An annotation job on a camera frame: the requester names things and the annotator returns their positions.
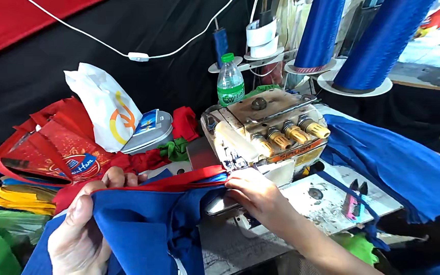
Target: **hand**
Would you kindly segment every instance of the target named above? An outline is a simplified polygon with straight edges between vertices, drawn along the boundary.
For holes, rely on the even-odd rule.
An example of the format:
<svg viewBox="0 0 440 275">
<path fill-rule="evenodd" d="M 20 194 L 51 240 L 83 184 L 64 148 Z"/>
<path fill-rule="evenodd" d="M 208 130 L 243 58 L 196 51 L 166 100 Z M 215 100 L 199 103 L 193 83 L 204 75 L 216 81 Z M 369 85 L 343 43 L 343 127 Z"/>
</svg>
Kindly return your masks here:
<svg viewBox="0 0 440 275">
<path fill-rule="evenodd" d="M 147 175 L 124 173 L 114 166 L 101 181 L 87 183 L 81 189 L 69 206 L 64 222 L 48 239 L 53 275 L 106 272 L 112 250 L 92 218 L 91 192 L 107 187 L 138 186 L 146 179 Z"/>
<path fill-rule="evenodd" d="M 297 225 L 305 218 L 285 198 L 278 187 L 253 168 L 232 172 L 226 195 L 238 201 L 262 225 L 278 237 L 293 243 Z"/>
</svg>

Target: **person's left hand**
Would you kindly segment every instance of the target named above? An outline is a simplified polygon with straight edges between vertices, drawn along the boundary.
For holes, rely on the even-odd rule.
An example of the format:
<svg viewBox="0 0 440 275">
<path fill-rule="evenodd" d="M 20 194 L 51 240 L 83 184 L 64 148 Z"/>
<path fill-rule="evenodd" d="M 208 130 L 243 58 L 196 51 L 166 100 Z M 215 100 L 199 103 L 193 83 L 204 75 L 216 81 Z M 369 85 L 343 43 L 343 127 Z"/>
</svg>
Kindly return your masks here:
<svg viewBox="0 0 440 275">
<path fill-rule="evenodd" d="M 138 186 L 147 175 L 110 168 L 101 181 L 87 183 L 74 198 L 64 222 L 48 239 L 53 275 L 104 274 L 112 251 L 92 217 L 91 192 L 107 187 Z"/>
</svg>

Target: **person's right hand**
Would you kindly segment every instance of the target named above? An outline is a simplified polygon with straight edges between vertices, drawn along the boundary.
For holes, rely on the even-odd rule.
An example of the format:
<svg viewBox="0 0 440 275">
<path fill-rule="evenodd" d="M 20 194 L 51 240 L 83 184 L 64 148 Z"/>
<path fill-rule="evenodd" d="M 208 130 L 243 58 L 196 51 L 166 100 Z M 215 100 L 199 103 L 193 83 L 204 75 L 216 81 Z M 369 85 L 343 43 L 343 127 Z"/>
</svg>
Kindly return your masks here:
<svg viewBox="0 0 440 275">
<path fill-rule="evenodd" d="M 238 201 L 262 225 L 278 237 L 292 243 L 296 229 L 304 219 L 278 187 L 253 168 L 232 172 L 226 195 Z"/>
</svg>

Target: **sticker on machine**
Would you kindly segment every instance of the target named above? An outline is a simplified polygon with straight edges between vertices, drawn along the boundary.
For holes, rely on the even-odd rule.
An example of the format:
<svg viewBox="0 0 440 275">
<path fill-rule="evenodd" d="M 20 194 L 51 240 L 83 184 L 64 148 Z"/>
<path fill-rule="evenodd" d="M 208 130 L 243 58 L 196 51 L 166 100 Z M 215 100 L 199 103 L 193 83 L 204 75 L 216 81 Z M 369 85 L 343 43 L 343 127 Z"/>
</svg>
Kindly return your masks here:
<svg viewBox="0 0 440 275">
<path fill-rule="evenodd" d="M 319 154 L 322 152 L 323 149 L 324 147 L 313 149 L 312 151 L 299 156 L 295 161 L 295 166 L 300 166 L 304 163 L 312 161 L 314 158 L 319 156 Z"/>
<path fill-rule="evenodd" d="M 305 147 L 296 147 L 296 148 L 293 148 L 293 149 L 291 149 L 291 150 L 288 150 L 288 151 L 286 151 L 286 152 L 284 152 L 284 153 L 282 153 L 282 154 L 279 154 L 279 155 L 277 155 L 277 156 L 274 156 L 274 157 L 272 157 L 272 158 L 270 158 L 270 159 L 267 159 L 267 162 L 268 162 L 268 163 L 274 163 L 274 162 L 278 162 L 278 161 L 281 161 L 281 160 L 285 160 L 285 159 L 293 158 L 293 157 L 295 157 L 295 156 L 297 156 L 297 155 L 301 155 L 301 154 L 303 154 L 303 153 L 307 153 L 307 152 L 310 151 L 311 149 L 313 149 L 313 148 L 315 148 L 315 147 L 318 147 L 318 146 L 320 146 L 320 145 L 322 145 L 322 144 L 324 144 L 324 143 L 326 143 L 326 142 L 327 142 L 327 140 L 318 139 L 318 140 L 316 140 L 316 141 L 310 143 L 308 146 L 305 146 Z"/>
</svg>

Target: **green bottle cap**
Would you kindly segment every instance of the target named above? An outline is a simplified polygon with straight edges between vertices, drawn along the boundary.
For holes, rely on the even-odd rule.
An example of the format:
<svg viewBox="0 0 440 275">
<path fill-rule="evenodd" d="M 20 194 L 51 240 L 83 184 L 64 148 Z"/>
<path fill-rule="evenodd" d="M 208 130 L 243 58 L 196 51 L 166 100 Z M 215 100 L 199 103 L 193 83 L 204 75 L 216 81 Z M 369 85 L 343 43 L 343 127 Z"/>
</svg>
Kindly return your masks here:
<svg viewBox="0 0 440 275">
<path fill-rule="evenodd" d="M 232 62 L 234 61 L 234 54 L 233 53 L 226 53 L 224 55 L 222 55 L 222 62 L 223 63 L 227 63 L 227 62 Z"/>
</svg>

